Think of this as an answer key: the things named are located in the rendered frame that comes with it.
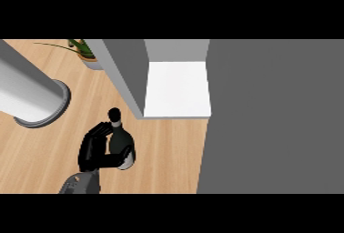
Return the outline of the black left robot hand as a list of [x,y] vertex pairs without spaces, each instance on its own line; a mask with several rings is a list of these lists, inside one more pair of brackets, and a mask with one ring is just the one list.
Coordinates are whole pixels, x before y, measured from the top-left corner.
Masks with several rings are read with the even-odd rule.
[[110,122],[100,122],[85,133],[78,155],[81,172],[91,172],[100,168],[119,166],[119,161],[126,157],[134,146],[126,146],[119,154],[112,154],[109,150],[110,136]]

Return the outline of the dark grey cabinet door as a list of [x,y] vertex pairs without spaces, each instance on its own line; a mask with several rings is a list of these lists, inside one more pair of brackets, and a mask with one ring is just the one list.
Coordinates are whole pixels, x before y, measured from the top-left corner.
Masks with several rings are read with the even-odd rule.
[[344,40],[215,40],[202,193],[344,193]]

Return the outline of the white cylindrical appliance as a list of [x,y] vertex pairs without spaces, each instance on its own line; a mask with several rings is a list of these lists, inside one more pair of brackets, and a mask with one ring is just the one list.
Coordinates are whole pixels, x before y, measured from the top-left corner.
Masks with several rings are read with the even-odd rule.
[[50,79],[0,39],[0,111],[20,126],[39,128],[63,115],[69,100],[67,85]]

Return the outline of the green potted plant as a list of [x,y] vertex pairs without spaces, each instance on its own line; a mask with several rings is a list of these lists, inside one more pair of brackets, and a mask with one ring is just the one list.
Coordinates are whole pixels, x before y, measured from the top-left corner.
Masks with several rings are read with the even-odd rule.
[[101,66],[94,56],[94,53],[82,39],[79,41],[76,41],[75,39],[67,39],[67,46],[54,45],[54,47],[63,48],[67,51],[73,52],[78,55],[84,65],[91,70],[101,70]]

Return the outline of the grey cabinet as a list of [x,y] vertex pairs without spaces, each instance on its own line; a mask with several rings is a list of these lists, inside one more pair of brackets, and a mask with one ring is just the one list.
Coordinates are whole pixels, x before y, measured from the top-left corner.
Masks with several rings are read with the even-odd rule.
[[135,118],[211,116],[206,39],[88,39],[85,43]]

